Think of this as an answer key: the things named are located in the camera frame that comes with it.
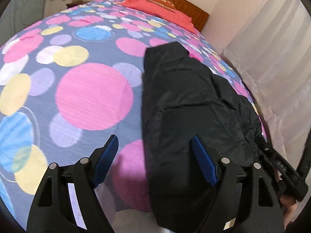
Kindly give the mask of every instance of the pillow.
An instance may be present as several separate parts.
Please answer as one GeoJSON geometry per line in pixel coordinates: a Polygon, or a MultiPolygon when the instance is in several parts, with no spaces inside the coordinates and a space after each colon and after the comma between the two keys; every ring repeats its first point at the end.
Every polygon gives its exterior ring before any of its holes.
{"type": "Polygon", "coordinates": [[[148,2],[152,2],[156,5],[159,5],[167,10],[175,11],[176,8],[174,6],[174,3],[172,3],[170,0],[147,0],[148,2]]]}

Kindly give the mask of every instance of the sheer curtain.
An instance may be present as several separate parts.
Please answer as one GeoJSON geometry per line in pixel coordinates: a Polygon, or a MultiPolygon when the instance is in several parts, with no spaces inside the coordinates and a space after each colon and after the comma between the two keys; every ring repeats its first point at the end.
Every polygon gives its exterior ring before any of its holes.
{"type": "Polygon", "coordinates": [[[300,0],[267,0],[223,50],[296,167],[311,127],[311,18],[300,0]]]}

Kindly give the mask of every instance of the black plastic bracket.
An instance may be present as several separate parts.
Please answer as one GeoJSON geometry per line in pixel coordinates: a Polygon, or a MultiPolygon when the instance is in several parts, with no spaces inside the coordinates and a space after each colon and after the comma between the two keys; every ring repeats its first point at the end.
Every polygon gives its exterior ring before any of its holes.
{"type": "Polygon", "coordinates": [[[46,170],[31,205],[28,233],[114,233],[94,192],[104,181],[118,150],[118,138],[112,135],[105,146],[76,164],[52,163],[46,170]],[[68,183],[74,183],[84,223],[77,226],[71,207],[68,183]]]}

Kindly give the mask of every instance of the polka dot bedspread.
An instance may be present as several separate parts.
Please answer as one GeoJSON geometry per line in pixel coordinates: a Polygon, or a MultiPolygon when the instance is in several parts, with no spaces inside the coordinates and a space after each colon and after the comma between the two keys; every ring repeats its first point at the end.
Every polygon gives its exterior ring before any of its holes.
{"type": "MultiPolygon", "coordinates": [[[[151,213],[144,169],[140,112],[147,47],[180,42],[252,103],[241,79],[200,34],[118,1],[62,11],[0,48],[0,196],[24,228],[48,164],[74,164],[116,134],[119,153],[96,189],[109,222],[117,233],[169,232],[151,213]]],[[[72,185],[69,190],[84,227],[72,185]]]]}

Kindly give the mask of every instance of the black fabric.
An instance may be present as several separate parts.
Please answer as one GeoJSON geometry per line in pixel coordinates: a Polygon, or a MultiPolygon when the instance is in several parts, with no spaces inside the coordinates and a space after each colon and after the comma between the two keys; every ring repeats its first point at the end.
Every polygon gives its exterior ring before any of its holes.
{"type": "Polygon", "coordinates": [[[144,69],[142,132],[152,209],[160,226],[193,233],[216,190],[203,177],[192,137],[199,134],[221,157],[251,166],[259,156],[254,138],[261,122],[246,97],[180,43],[147,49],[144,69]]]}

